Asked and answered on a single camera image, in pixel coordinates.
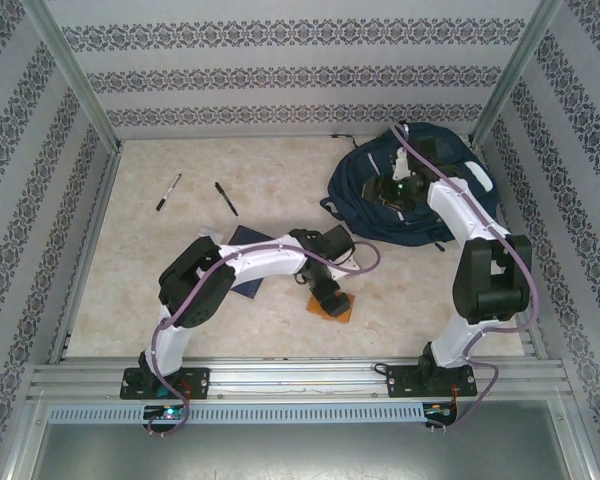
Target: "navy blue backpack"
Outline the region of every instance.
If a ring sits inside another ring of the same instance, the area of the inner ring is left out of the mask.
[[[451,130],[430,123],[409,123],[409,139],[433,138],[438,163],[455,165],[467,181],[473,196],[493,218],[498,206],[498,191],[475,154]],[[329,181],[329,196],[320,205],[352,233],[371,240],[416,247],[433,242],[453,240],[451,231],[426,202],[416,204],[413,211],[394,208],[362,198],[364,183],[380,174],[392,174],[391,157],[395,158],[400,143],[391,130],[367,142],[345,156]],[[493,188],[488,192],[465,162],[475,162],[489,177]]]

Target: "pen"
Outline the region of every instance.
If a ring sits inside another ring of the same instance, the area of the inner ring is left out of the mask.
[[[227,194],[224,193],[224,190],[222,189],[222,187],[220,186],[220,184],[218,182],[216,182],[216,190],[218,190],[218,193],[220,195],[222,195],[222,198],[224,198],[224,201],[227,202],[227,205],[229,205],[229,208],[237,217],[238,211],[236,210],[236,207],[233,206],[233,203],[231,203],[231,200],[229,200],[229,197],[227,197]]]
[[[164,205],[164,202],[167,201],[167,198],[169,198],[169,195],[171,195],[171,192],[173,191],[174,187],[177,185],[178,181],[180,180],[180,177],[182,177],[181,173],[176,175],[176,178],[173,179],[173,182],[171,182],[171,186],[167,189],[165,194],[162,196],[162,199],[160,200],[160,202],[158,202],[158,206],[156,207],[157,211],[160,211],[160,209]]]

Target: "black mounting plate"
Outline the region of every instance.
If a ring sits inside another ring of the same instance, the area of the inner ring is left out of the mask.
[[[206,400],[209,391],[208,368],[181,368],[167,381],[178,392],[191,400]],[[122,376],[120,398],[122,400],[170,400],[176,396],[162,385],[157,389],[147,388],[146,381],[140,368],[127,368]]]
[[[458,368],[438,368],[424,384],[417,365],[389,365],[386,370],[390,398],[451,397],[457,388],[458,397],[478,394],[473,369],[469,365]]]

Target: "dark blue book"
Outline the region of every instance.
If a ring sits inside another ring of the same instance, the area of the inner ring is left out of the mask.
[[[229,245],[247,245],[249,243],[258,243],[258,242],[266,242],[267,240],[273,240],[273,237],[269,235],[265,235],[264,233],[256,232],[244,225],[238,225],[236,231],[234,232],[231,240],[229,240]],[[244,295],[245,297],[254,298],[260,285],[262,284],[262,279],[252,280],[247,283],[243,283],[242,285],[238,285],[231,290],[239,293],[240,295]]]

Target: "beige floor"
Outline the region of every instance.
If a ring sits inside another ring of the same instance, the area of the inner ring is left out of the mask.
[[[203,227],[225,241],[238,224],[277,237],[293,228],[326,231],[336,221],[320,206],[346,139],[267,138],[133,141],[125,144],[70,356],[136,356],[158,320],[158,277]],[[155,207],[177,173],[182,179]],[[220,182],[236,218],[214,189]],[[374,272],[344,279],[357,296],[350,323],[306,311],[309,291],[291,277],[265,279],[251,300],[231,292],[196,328],[187,355],[219,357],[417,356],[444,329],[459,251],[447,244],[406,248],[377,243]],[[361,248],[361,265],[373,259]],[[521,355],[517,335],[484,339],[476,353]]]

